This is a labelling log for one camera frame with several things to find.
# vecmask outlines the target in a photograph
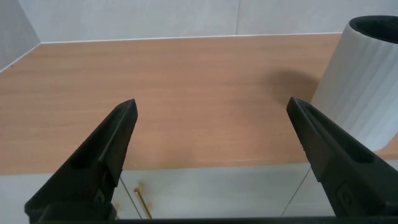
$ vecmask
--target ribbed white vase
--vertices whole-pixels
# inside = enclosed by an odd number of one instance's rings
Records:
[[[372,151],[398,132],[398,17],[346,26],[312,105]]]

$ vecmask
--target wooden table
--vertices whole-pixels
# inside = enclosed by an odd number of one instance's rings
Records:
[[[0,74],[0,174],[56,171],[130,98],[125,169],[306,162],[285,107],[311,99],[339,38],[42,44]],[[378,154],[398,159],[397,146]]]

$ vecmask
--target white cabinet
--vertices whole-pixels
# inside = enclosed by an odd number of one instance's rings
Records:
[[[167,170],[124,170],[122,180],[142,218],[134,189],[153,218],[279,217],[309,164]]]
[[[0,175],[0,223],[29,223],[25,203],[50,177],[51,174]],[[121,181],[113,193],[112,203],[120,219],[140,218]]]

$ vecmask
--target tile grout line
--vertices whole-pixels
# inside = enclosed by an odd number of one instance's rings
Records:
[[[21,56],[19,56],[17,59],[13,60],[10,64],[8,64],[7,66],[5,66],[3,69],[0,69],[0,73],[2,73],[3,71],[5,71],[7,68],[11,67],[11,65],[14,65],[15,63],[17,63],[21,58],[25,57],[27,54],[29,54],[31,51],[33,51],[36,47],[38,47],[40,44],[42,43],[38,43],[36,46],[34,46],[32,49],[28,50],[27,52],[25,52],[24,54],[22,54]]]
[[[282,214],[280,215],[281,217],[284,215],[284,213],[286,212],[286,210],[287,210],[287,207],[290,205],[290,203],[292,202],[292,200],[293,200],[293,198],[294,198],[294,196],[297,194],[297,192],[299,191],[299,188],[301,187],[301,185],[303,184],[303,182],[304,182],[304,180],[305,180],[305,178],[307,177],[307,175],[310,173],[310,171],[311,171],[311,166],[310,166],[310,168],[308,169],[308,171],[307,171],[307,173],[305,174],[305,176],[304,176],[304,178],[303,178],[303,180],[301,181],[301,183],[298,185],[298,187],[297,187],[297,189],[296,189],[296,191],[294,192],[294,194],[293,194],[293,196],[292,196],[292,198],[289,200],[289,202],[288,202],[288,204],[286,205],[286,207],[285,207],[285,209],[284,209],[284,211],[282,212]]]
[[[238,13],[236,14],[236,28],[235,28],[235,35],[238,35],[238,27],[239,27],[239,12],[241,10],[241,2],[242,0],[238,1]]]
[[[132,201],[131,195],[130,195],[129,191],[127,190],[126,184],[124,184],[123,179],[122,179],[121,177],[120,177],[120,181],[122,182],[123,187],[124,187],[125,191],[127,192],[128,196],[129,196],[129,198],[130,198],[130,200],[131,200],[131,203],[134,205],[134,208],[136,209],[136,211],[137,211],[139,217],[142,219],[141,214],[138,212],[138,209],[137,209],[137,207],[136,207],[136,204]]]

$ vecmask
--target cabinet handle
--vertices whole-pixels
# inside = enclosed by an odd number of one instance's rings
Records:
[[[139,183],[139,186],[134,189],[134,193],[139,201],[139,204],[141,205],[146,217],[148,219],[152,219],[152,215],[150,214],[150,210],[152,208],[152,204],[148,203],[146,204],[144,201],[144,198],[142,197],[142,191],[144,190],[144,184]]]

